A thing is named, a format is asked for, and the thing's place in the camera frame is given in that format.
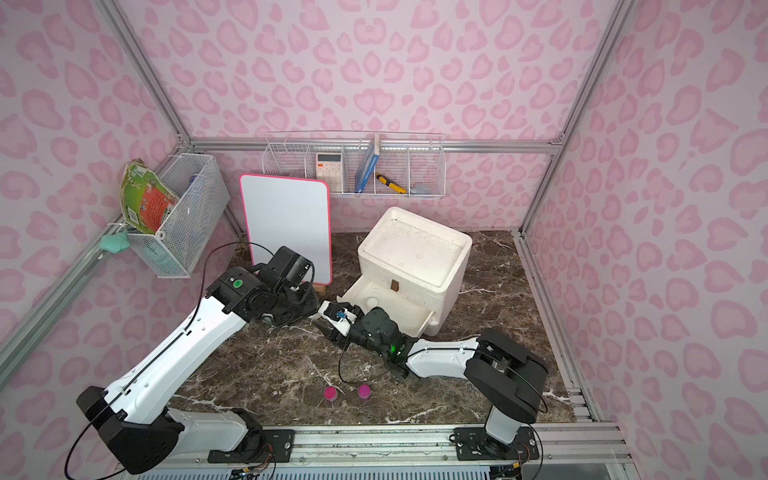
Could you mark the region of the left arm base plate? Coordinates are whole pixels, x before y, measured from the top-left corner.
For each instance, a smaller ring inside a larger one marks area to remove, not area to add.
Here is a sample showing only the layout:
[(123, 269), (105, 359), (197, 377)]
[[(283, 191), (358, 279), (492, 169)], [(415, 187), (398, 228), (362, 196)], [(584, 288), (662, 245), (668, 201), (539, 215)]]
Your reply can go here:
[(267, 461), (288, 463), (296, 431), (293, 429), (252, 429), (231, 451), (211, 450), (209, 464), (260, 465)]

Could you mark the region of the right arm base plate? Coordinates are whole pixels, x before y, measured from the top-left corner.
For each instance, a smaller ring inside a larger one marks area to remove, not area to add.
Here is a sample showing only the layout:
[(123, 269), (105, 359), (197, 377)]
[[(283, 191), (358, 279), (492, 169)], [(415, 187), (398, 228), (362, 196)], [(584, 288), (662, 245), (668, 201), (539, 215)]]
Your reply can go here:
[(459, 461), (509, 460), (525, 463), (540, 459), (537, 439), (528, 426), (521, 427), (509, 444), (493, 439), (483, 427), (455, 428), (448, 440), (454, 445)]

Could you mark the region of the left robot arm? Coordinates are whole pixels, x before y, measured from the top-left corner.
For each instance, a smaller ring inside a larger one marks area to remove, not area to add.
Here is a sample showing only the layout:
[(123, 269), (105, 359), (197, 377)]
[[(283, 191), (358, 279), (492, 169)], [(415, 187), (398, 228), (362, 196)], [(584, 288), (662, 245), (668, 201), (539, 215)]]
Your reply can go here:
[(319, 305), (313, 263), (286, 246), (267, 263), (227, 270), (201, 288), (193, 312), (151, 353), (107, 387), (76, 403), (123, 471), (146, 473), (171, 456), (205, 453), (214, 463), (269, 465), (288, 457), (288, 434), (270, 439), (244, 409), (224, 413), (169, 407), (179, 387), (248, 323), (283, 326)]

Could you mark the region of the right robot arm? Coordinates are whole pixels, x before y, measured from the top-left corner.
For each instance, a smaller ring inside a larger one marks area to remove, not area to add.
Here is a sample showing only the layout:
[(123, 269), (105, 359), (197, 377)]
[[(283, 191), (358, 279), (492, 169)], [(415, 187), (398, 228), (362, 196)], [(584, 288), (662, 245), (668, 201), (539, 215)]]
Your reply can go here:
[(496, 329), (454, 342), (417, 339), (400, 331), (380, 307), (365, 313), (347, 302), (325, 301), (311, 316), (326, 339), (345, 350), (354, 344), (377, 354), (403, 378), (447, 377), (471, 383), (491, 404), (486, 436), (510, 445), (521, 427), (536, 422), (548, 405), (545, 360)]

